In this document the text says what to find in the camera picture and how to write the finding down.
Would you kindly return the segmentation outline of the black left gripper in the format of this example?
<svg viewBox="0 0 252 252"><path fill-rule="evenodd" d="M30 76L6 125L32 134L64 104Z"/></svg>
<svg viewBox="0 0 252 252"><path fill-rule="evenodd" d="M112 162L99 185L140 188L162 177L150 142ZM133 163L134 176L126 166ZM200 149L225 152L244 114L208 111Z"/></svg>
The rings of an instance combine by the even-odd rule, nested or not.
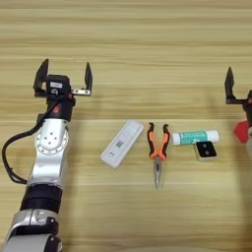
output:
<svg viewBox="0 0 252 252"><path fill-rule="evenodd" d="M52 89L51 92L47 92L42 88L42 84L46 80L48 72L49 60L45 59L35 74L33 83L34 95L37 97L45 97L47 109L44 113L40 113L37 117L38 121L45 119L63 119L68 122L71 121L73 107L76 104L76 95L90 96L93 88L93 73L91 65L88 62L85 71L85 89L70 89L59 90Z"/></svg>

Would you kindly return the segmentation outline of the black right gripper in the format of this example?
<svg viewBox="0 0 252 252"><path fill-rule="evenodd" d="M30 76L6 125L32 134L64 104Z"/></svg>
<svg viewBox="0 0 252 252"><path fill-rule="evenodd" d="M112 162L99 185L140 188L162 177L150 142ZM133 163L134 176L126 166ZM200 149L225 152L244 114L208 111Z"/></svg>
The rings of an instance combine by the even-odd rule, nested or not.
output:
<svg viewBox="0 0 252 252"><path fill-rule="evenodd" d="M233 72L231 68L228 68L224 81L226 102L228 104L236 103L236 97L232 91L233 86L234 86ZM248 125L252 127L252 92L248 94L247 98L240 99L238 103L242 105L243 110L246 113Z"/></svg>

